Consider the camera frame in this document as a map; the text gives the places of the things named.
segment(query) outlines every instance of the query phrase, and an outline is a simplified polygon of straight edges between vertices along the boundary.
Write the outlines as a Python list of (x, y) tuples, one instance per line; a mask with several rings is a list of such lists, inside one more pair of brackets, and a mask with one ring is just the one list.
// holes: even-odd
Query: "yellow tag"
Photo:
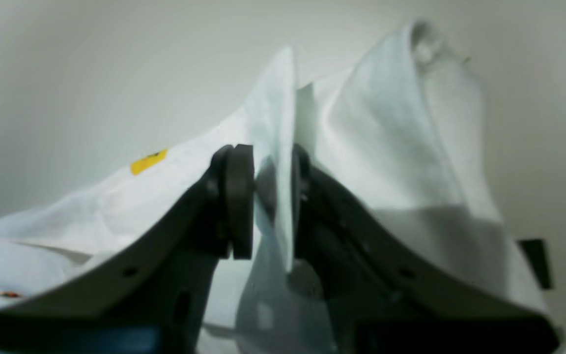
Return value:
[(144, 157), (143, 159), (137, 160), (130, 165), (130, 170), (132, 171), (133, 175), (138, 175), (141, 172), (147, 170), (151, 166), (163, 161), (165, 156), (167, 155), (167, 149), (157, 152), (156, 154), (149, 155)]

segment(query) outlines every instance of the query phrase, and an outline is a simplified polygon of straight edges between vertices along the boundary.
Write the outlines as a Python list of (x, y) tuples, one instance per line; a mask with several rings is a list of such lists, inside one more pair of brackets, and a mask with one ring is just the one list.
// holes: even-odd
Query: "white cloth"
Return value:
[[(284, 50), (242, 108), (148, 170), (133, 176), (126, 167), (53, 206), (1, 219), (0, 290), (40, 293), (128, 246), (225, 144), (254, 144), (256, 167), (268, 156), (277, 166), (274, 235), (289, 270), (295, 140), (411, 249), (464, 282), (545, 313), (487, 190), (482, 124), (478, 83), (428, 23), (412, 22), (354, 67), (298, 91), (292, 51)], [(260, 240), (255, 228), (255, 250)], [(205, 323), (233, 327), (252, 264), (220, 262)], [(0, 298), (0, 307), (11, 302)]]

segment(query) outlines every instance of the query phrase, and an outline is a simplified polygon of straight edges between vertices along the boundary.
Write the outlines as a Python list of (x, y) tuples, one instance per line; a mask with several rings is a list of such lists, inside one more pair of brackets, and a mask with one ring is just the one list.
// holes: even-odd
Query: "screw hole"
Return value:
[(416, 278), (416, 274), (414, 274), (413, 271), (411, 271), (410, 269), (407, 269), (406, 267), (400, 267), (399, 268), (399, 274), (400, 274), (400, 276), (407, 278), (409, 280), (414, 280)]
[(135, 267), (128, 267), (128, 268), (124, 269), (124, 271), (121, 272), (121, 275), (123, 275), (126, 278), (130, 278), (131, 276), (134, 276), (135, 274), (137, 274), (137, 272), (139, 272), (139, 269), (137, 269)]
[(189, 305), (191, 305), (191, 298), (189, 293), (181, 291), (176, 299), (176, 305), (173, 308), (173, 320), (180, 322), (187, 317), (189, 313)]

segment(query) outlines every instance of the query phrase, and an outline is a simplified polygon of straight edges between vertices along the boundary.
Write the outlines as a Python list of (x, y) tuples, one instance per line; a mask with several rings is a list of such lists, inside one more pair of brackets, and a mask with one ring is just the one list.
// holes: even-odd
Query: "gray background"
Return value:
[(0, 216), (205, 132), (283, 45), (303, 85), (415, 16), (471, 58), (486, 175), (510, 231), (548, 240), (566, 330), (566, 0), (0, 1)]

